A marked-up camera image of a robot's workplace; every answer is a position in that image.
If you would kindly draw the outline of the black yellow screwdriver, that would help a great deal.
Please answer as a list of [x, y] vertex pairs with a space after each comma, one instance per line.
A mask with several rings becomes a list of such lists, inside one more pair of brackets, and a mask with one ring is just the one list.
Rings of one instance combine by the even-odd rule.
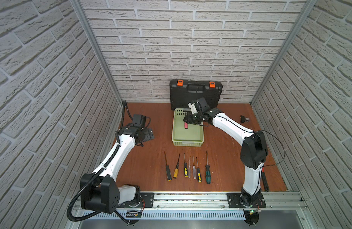
[[199, 167], [199, 164], [198, 164], [198, 159], [196, 159], [196, 171], [197, 171], [197, 180], [198, 180], [198, 183], [201, 183], [201, 182], [202, 182], [202, 178], [201, 178], [200, 167]]
[[184, 176], [188, 177], [189, 176], [189, 172], [188, 172], [188, 168], [187, 168], [187, 162], [185, 159], [185, 153], [184, 153]]

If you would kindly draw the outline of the orange handle screwdriver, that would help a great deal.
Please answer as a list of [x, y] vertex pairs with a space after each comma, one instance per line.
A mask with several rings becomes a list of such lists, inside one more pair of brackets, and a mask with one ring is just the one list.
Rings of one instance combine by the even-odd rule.
[[173, 178], [176, 179], [178, 177], [178, 173], [179, 173], [179, 160], [180, 160], [180, 155], [178, 156], [178, 161], [174, 170], [174, 175]]

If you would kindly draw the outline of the green black handle screwdriver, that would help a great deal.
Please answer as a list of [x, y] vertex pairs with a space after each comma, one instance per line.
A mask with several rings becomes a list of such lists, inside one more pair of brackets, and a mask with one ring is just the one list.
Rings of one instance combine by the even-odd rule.
[[210, 173], [210, 165], [209, 165], [207, 151], [206, 151], [206, 165], [205, 165], [205, 180], [207, 184], [211, 184], [211, 173]]

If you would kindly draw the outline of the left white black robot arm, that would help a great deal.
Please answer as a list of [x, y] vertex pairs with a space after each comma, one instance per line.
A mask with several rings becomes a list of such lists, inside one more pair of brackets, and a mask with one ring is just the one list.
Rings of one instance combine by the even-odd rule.
[[116, 143], [104, 161], [91, 174], [80, 180], [81, 207], [85, 210], [113, 213], [123, 203], [136, 207], [140, 202], [140, 188], [136, 185], [118, 187], [117, 175], [130, 151], [143, 142], [154, 139], [144, 115], [134, 115], [132, 123], [122, 127]]

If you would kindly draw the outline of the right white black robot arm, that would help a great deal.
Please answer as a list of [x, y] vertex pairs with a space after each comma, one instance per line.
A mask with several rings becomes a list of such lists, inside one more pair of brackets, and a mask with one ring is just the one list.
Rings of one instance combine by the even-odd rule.
[[245, 207], [251, 207], [261, 194], [262, 169], [268, 155], [264, 133], [242, 126], [218, 108], [211, 109], [204, 98], [189, 103], [188, 107], [191, 110], [186, 113], [184, 122], [199, 126], [207, 122], [242, 146], [240, 159], [245, 166], [245, 179], [240, 199]]

